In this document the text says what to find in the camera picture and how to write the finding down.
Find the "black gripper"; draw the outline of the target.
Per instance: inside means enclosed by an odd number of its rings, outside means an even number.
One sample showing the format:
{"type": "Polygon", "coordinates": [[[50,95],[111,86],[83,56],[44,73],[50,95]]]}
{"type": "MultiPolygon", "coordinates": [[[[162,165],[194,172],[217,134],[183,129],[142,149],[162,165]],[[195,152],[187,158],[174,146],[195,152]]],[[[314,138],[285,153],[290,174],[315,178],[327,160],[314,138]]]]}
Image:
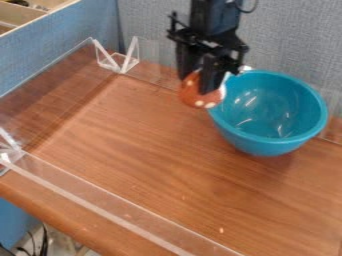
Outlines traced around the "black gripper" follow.
{"type": "MultiPolygon", "coordinates": [[[[243,55],[247,44],[237,35],[241,15],[247,14],[245,0],[191,0],[190,15],[182,19],[177,11],[168,15],[171,25],[167,37],[177,43],[177,68],[183,80],[201,69],[202,56],[215,48],[226,52],[237,51],[243,55]]],[[[203,56],[199,93],[215,91],[231,69],[229,55],[206,54],[203,56]]]]}

